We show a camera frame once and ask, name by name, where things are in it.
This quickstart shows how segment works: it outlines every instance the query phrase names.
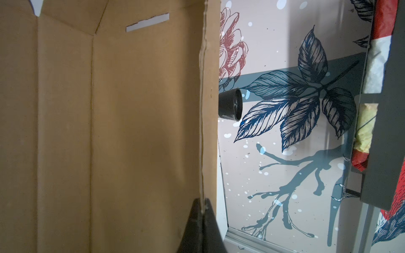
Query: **brown cardboard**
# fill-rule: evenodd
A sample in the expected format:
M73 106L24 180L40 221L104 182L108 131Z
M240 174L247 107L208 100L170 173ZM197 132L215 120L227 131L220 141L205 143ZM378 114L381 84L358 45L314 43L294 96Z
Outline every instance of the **brown cardboard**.
M47 15L38 19L39 252L90 248L92 43Z
M108 0L45 0L42 13L93 35Z
M0 251L174 252L199 161L216 203L219 1L202 108L204 1L48 0L39 18L22 1L0 6Z
M0 252L36 249L36 27L0 5Z

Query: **rose illustration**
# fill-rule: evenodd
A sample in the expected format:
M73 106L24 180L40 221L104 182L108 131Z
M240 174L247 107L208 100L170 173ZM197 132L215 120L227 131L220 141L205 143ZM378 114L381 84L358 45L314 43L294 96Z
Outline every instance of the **rose illustration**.
M247 44L242 40L241 31L234 30L239 20L239 13L230 14L229 8L221 12L221 46L220 46L220 85L219 89L225 88L233 80L233 85L241 75L241 70L246 63Z

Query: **blue leaf illustration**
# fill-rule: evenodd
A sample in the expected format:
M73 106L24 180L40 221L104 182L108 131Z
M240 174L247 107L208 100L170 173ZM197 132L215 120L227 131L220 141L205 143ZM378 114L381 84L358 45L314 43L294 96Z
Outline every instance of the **blue leaf illustration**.
M288 71L275 70L259 76L244 89L263 99L298 96L310 86L302 78Z
M315 26L305 37L298 55L298 69L310 83L320 83L328 71L328 60L321 42L313 33Z
M369 35L365 36L364 38L355 40L353 42L361 47L367 48L369 45Z
M336 136L342 136L356 117L356 104L350 91L338 87L328 90L322 100L322 112L335 129Z
M318 96L303 99L298 103L280 126L283 151L309 136L318 121L319 112Z
M372 22L374 15L374 4L372 0L350 0L357 11L359 18Z
M235 141L269 131L296 108L298 101L298 97L290 96L258 102L243 117Z

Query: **red fabric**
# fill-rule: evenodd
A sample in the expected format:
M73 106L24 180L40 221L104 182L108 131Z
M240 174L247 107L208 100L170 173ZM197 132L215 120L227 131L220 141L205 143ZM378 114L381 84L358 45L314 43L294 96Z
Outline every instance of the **red fabric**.
M381 210L382 215L385 219L389 220L394 216L397 211L401 208L405 200L405 162L402 164L401 174L399 175L398 185L396 186L396 191L394 195L394 201L392 202L391 210L385 211Z
M398 0L377 0L371 39L392 35L397 8Z
M352 153L352 165L359 171L364 171L367 168L369 162L369 153L360 152L353 149Z

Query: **floral wallpaper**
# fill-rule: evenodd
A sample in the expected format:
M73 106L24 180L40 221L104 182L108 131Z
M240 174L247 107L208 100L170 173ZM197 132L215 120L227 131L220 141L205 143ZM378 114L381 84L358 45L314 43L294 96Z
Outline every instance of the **floral wallpaper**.
M293 252L351 252L361 203L345 189L373 6L222 1L219 92L244 97L241 121L218 119L229 227ZM397 227L377 227L372 249Z

